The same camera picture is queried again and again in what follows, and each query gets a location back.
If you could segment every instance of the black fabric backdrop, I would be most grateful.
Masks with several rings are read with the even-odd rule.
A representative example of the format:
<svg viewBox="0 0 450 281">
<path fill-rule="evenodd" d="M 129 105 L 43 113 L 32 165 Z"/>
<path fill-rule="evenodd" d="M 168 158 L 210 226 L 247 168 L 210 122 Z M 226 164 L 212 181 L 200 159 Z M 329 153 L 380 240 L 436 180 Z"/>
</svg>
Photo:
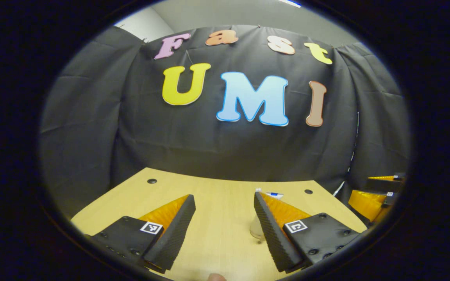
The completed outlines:
<svg viewBox="0 0 450 281">
<path fill-rule="evenodd" d="M 224 29 L 235 30 L 239 40 L 205 45 L 209 34 Z M 404 98 L 362 44 L 334 49 L 300 34 L 252 25 L 188 32 L 191 38 L 171 57 L 154 60 L 161 39 L 142 44 L 112 27 L 59 76 L 44 109 L 40 151 L 47 184 L 67 216 L 144 167 L 227 180 L 316 180 L 331 193 L 345 180 L 338 193 L 344 202 L 366 177 L 407 169 L 411 133 Z M 271 50 L 270 35 L 290 40 L 296 53 Z M 303 44 L 312 42 L 328 51 L 333 64 L 311 55 Z M 178 89 L 186 92 L 189 67 L 203 62 L 211 68 L 200 98 L 190 105 L 167 104 L 161 96 L 163 71 L 184 66 Z M 260 123 L 264 105 L 252 122 L 239 105 L 239 121 L 217 120 L 225 94 L 220 75 L 227 71 L 243 72 L 255 89 L 268 75 L 286 78 L 289 124 Z M 312 80 L 327 88 L 318 128 L 305 124 Z"/>
</svg>

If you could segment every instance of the wooden table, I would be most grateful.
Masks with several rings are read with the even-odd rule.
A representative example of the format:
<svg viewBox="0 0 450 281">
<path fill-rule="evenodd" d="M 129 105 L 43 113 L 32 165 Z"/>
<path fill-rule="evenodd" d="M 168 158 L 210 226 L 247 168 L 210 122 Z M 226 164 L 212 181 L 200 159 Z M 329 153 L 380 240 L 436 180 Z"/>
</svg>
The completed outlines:
<svg viewBox="0 0 450 281">
<path fill-rule="evenodd" d="M 148 183 L 150 178 L 157 183 Z M 205 281 L 210 273 L 222 274 L 228 281 L 277 280 L 289 274 L 277 271 L 266 242 L 259 242 L 250 234 L 256 188 L 283 193 L 282 201 L 310 215 L 325 212 L 355 231 L 366 230 L 348 208 L 313 180 L 214 180 L 150 168 L 95 200 L 72 222 L 83 233 L 95 235 L 124 215 L 141 217 L 174 199 L 193 194 L 196 210 L 180 254 L 171 270 L 160 275 L 177 281 Z M 306 189 L 313 194 L 305 193 Z"/>
</svg>

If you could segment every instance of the orange letter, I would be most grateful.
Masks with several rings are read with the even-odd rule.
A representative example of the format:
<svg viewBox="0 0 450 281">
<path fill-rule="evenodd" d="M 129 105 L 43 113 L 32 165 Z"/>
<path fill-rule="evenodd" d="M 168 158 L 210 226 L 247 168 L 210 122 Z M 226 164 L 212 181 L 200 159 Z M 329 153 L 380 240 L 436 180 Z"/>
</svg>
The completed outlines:
<svg viewBox="0 0 450 281">
<path fill-rule="evenodd" d="M 312 88 L 312 105 L 310 114 L 307 117 L 307 125 L 312 127 L 322 126 L 322 106 L 324 102 L 324 94 L 326 88 L 319 82 L 310 81 L 310 88 Z"/>
<path fill-rule="evenodd" d="M 239 38 L 236 37 L 236 32 L 233 30 L 220 30 L 217 32 L 213 32 L 209 35 L 209 39 L 206 40 L 206 45 L 215 46 L 223 44 L 234 43 Z"/>
<path fill-rule="evenodd" d="M 278 37 L 278 36 L 269 36 L 266 38 L 268 40 L 268 46 L 279 53 L 287 53 L 288 55 L 292 55 L 295 53 L 295 48 L 291 47 L 293 43 L 291 43 L 288 39 Z"/>
</svg>

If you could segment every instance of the pink letter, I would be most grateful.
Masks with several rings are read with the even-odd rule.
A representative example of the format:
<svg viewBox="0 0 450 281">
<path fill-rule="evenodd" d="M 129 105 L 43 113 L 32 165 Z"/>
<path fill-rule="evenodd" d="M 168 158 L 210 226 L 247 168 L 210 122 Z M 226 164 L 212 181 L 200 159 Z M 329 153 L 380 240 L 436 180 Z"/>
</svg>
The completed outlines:
<svg viewBox="0 0 450 281">
<path fill-rule="evenodd" d="M 164 38 L 162 41 L 162 47 L 159 50 L 159 53 L 154 57 L 154 59 L 162 59 L 163 57 L 169 57 L 173 55 L 171 48 L 178 49 L 182 45 L 182 39 L 189 39 L 191 37 L 190 33 L 180 34 L 171 36 L 168 38 Z"/>
</svg>

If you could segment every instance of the light blue letter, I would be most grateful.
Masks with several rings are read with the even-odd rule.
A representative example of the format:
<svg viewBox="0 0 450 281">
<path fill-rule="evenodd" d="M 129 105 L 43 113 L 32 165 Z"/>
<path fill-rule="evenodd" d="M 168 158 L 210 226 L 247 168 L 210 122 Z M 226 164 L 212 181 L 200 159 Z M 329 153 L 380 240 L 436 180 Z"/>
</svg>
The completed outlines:
<svg viewBox="0 0 450 281">
<path fill-rule="evenodd" d="M 216 114 L 218 120 L 235 122 L 241 119 L 241 114 L 236 110 L 238 101 L 246 119 L 251 122 L 265 103 L 259 121 L 267 125 L 287 126 L 289 120 L 284 114 L 284 88 L 288 81 L 285 78 L 267 76 L 257 91 L 242 72 L 225 72 L 221 78 L 225 80 L 225 96 L 223 108 Z"/>
</svg>

